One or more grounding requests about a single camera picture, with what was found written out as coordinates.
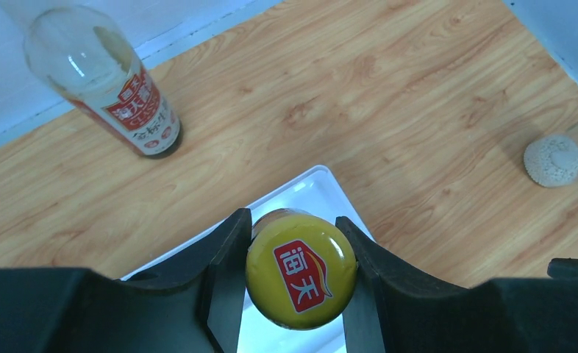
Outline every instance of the white wall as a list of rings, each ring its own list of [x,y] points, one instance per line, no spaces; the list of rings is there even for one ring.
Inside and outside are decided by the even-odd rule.
[[[205,36],[199,36],[199,42],[188,43],[189,47],[194,46],[266,10],[279,0],[76,0],[75,2],[90,5],[114,18],[140,57],[147,58],[175,41],[197,33],[200,29],[217,27],[218,32],[207,31]],[[226,23],[217,26],[218,21]],[[0,138],[0,145],[47,122],[49,117],[41,116],[39,113],[57,106],[62,101],[31,75],[25,66],[21,45],[21,31],[0,9],[0,137],[11,130],[17,130],[10,136]],[[145,60],[145,63],[153,66],[170,57],[152,59],[150,62]],[[66,105],[56,113],[63,113],[68,107]]]
[[[578,0],[503,0],[578,83]]]

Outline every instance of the yellow lid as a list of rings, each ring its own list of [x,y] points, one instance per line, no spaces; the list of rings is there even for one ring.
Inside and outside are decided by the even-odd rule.
[[[312,215],[267,223],[246,258],[246,286],[259,311],[290,329],[314,329],[339,316],[356,282],[354,251],[343,233]]]

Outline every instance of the glass bottle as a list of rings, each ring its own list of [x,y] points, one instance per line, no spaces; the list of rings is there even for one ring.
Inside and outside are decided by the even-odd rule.
[[[0,0],[31,72],[140,156],[178,149],[181,121],[115,22],[70,1]]]

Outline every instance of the white tray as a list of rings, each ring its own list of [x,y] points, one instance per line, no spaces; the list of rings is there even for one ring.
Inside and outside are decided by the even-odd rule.
[[[352,207],[332,172],[323,165],[316,165],[295,179],[272,191],[268,195],[250,204],[252,222],[256,222],[266,213],[278,208],[297,208],[334,224],[338,216],[347,216],[367,236],[367,227]],[[180,252],[192,243],[211,233],[221,222],[203,233],[191,238],[157,259],[147,263],[131,274],[122,277],[126,280],[146,268],[152,267]],[[246,292],[243,303],[243,316],[239,332],[238,353],[341,353],[346,351],[343,335],[343,319],[310,331],[291,331],[272,324],[265,318]]]

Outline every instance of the wood grain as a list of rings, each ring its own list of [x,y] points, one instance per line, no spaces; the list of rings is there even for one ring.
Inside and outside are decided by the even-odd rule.
[[[119,277],[315,164],[380,244],[458,285],[578,257],[578,185],[522,152],[578,87],[499,0],[290,0],[152,72],[187,129],[144,160],[77,111],[0,149],[0,266]]]

